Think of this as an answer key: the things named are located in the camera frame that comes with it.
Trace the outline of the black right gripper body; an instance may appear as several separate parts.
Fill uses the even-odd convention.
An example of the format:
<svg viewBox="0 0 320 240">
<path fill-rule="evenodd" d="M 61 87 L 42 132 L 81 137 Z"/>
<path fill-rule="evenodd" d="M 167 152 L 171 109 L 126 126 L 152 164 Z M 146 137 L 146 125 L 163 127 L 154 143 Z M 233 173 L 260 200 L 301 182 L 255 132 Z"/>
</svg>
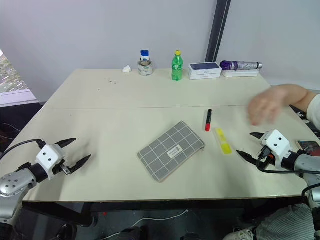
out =
<svg viewBox="0 0 320 240">
<path fill-rule="evenodd" d="M 276 158 L 268 146 L 264 146 L 258 156 L 258 161 L 266 159 L 269 163 L 275 163 Z"/>
</svg>

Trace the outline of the person's bare hand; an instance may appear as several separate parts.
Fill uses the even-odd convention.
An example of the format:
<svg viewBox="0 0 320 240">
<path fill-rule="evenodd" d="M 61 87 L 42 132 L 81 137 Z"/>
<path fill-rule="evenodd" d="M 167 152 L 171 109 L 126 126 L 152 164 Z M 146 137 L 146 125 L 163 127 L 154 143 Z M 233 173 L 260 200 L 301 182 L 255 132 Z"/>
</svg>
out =
<svg viewBox="0 0 320 240">
<path fill-rule="evenodd" d="M 247 106 L 248 119 L 253 126 L 273 123 L 286 102 L 288 92 L 281 86 L 273 86 L 256 95 Z"/>
</svg>

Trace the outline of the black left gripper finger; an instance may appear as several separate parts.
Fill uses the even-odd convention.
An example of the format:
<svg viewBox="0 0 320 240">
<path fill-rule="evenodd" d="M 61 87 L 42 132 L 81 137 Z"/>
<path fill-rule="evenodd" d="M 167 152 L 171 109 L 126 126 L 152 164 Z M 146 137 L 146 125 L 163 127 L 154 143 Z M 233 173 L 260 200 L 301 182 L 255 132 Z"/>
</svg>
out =
<svg viewBox="0 0 320 240">
<path fill-rule="evenodd" d="M 81 160 L 77 161 L 73 167 L 68 167 L 69 172 L 71 174 L 73 174 L 74 172 L 79 170 L 81 167 L 83 167 L 85 165 L 85 163 L 90 159 L 91 156 L 92 155 L 90 154 L 90 155 L 82 158 Z"/>
<path fill-rule="evenodd" d="M 70 145 L 71 143 L 73 143 L 75 140 L 76 140 L 76 138 L 68 138 L 68 139 L 58 141 L 55 144 L 58 145 L 60 148 L 65 148 L 68 145 Z"/>
</svg>

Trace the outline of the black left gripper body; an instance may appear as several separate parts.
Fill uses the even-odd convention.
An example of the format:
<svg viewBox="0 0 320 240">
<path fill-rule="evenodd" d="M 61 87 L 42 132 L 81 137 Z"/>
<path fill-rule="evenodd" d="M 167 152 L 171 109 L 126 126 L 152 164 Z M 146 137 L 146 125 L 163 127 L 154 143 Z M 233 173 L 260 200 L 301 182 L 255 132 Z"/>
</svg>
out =
<svg viewBox="0 0 320 240">
<path fill-rule="evenodd" d="M 60 172 L 63 172 L 66 175 L 71 174 L 71 169 L 69 167 L 65 166 L 64 163 L 65 163 L 65 160 L 61 160 L 58 164 L 56 164 L 53 167 L 52 172 L 54 175 L 57 175 Z"/>
</svg>

